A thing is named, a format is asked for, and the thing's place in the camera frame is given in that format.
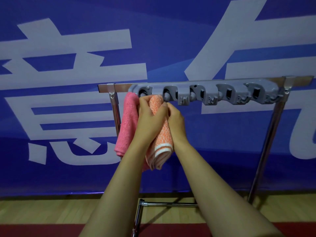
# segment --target orange and white towel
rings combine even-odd
[[[162,105],[163,98],[161,95],[153,95],[149,101],[149,107],[154,115],[156,115],[158,108]],[[162,165],[170,158],[173,153],[173,141],[168,125],[167,118],[162,126],[160,133],[156,139],[150,144],[146,161],[151,170],[160,170]]]

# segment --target towel rack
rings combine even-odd
[[[116,134],[119,134],[121,118],[119,113],[118,92],[134,92],[144,95],[162,95],[164,101],[177,101],[178,105],[189,105],[192,101],[201,101],[204,105],[217,105],[219,101],[228,101],[233,105],[245,105],[250,100],[263,105],[275,103],[256,174],[253,179],[247,201],[253,204],[265,164],[267,162],[274,136],[292,87],[307,86],[314,76],[282,76],[275,78],[225,79],[156,83],[108,83],[99,84],[100,93],[109,93],[113,108]],[[140,199],[133,237],[139,234],[141,209],[144,206],[197,207],[195,203],[157,203]]]

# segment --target forearm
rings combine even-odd
[[[130,236],[147,148],[131,143],[80,236]]]
[[[282,234],[239,196],[189,144],[175,148],[213,236],[270,237]]]

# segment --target red carpet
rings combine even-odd
[[[77,237],[82,224],[35,224],[35,225],[0,225],[1,237]],[[316,222],[310,223],[275,223],[287,237],[316,236]],[[139,237],[210,237],[206,224],[150,224],[141,225]]]

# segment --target towel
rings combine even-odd
[[[162,103],[163,98],[160,95],[153,95],[149,100],[149,107],[154,115],[156,115]],[[146,161],[151,170],[155,168],[161,170],[162,165],[170,158],[172,153],[173,141],[167,118],[165,118],[161,131],[147,150]]]
[[[138,123],[137,106],[139,105],[139,98],[135,93],[128,92],[124,99],[124,112],[122,117],[121,129],[118,134],[118,139],[114,148],[116,155],[121,158],[125,155],[128,147],[130,146]],[[146,161],[142,171],[149,170]]]

